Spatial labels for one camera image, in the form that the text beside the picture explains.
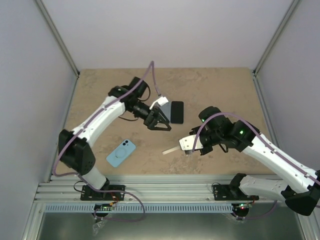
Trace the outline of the light blue phone case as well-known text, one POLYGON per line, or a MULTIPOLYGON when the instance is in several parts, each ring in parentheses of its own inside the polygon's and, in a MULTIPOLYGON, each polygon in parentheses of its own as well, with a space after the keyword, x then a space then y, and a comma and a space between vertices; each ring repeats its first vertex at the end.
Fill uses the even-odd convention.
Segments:
POLYGON ((167 102, 166 104, 160 106, 161 111, 166 116, 169 122, 171 122, 171 102, 167 102))

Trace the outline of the black smartphone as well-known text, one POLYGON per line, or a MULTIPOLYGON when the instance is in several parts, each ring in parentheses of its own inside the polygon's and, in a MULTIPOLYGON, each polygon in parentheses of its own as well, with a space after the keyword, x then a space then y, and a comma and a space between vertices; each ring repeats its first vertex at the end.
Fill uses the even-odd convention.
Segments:
POLYGON ((183 101, 171 102, 170 122, 172 124, 184 123, 184 102, 183 101))

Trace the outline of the beige phone case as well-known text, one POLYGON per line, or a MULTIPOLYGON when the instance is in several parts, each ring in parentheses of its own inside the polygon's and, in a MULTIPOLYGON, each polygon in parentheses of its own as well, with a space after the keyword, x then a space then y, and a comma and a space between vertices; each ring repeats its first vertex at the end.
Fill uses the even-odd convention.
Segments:
POLYGON ((169 154, 169 153, 172 153, 172 152, 178 151, 178 150, 181 150, 181 148, 180 148, 179 146, 175 146, 175 147, 172 147, 172 148, 170 148, 170 149, 164 150, 164 151, 162 152, 162 154, 163 154, 163 155, 167 155, 167 154, 169 154))

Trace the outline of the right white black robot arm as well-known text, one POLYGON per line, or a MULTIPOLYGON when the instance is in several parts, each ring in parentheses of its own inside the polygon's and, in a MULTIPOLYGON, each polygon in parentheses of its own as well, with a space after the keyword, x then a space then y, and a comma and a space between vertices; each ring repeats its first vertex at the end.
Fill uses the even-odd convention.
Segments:
POLYGON ((261 179, 237 173, 227 187, 236 200, 244 196, 282 201, 297 214, 309 216, 320 200, 320 172, 310 168, 274 145, 258 128, 239 117, 232 122, 229 113, 209 106, 198 115, 202 124, 191 129, 187 150, 206 155, 214 146, 224 153, 234 149, 265 165, 281 180, 261 179))

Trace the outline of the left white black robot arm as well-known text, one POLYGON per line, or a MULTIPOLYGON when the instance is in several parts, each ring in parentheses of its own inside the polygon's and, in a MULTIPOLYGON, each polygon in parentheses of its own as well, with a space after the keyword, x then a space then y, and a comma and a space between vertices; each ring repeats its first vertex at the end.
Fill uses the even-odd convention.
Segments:
POLYGON ((83 123, 73 130, 63 129, 58 136, 58 160, 92 188, 92 194, 99 200, 108 197, 110 181, 96 167, 92 147, 106 128, 125 112, 142 119, 151 131, 170 131, 170 121, 160 109, 168 99, 159 95, 147 105, 141 97, 148 84, 135 77, 129 85, 113 87, 104 102, 83 123))

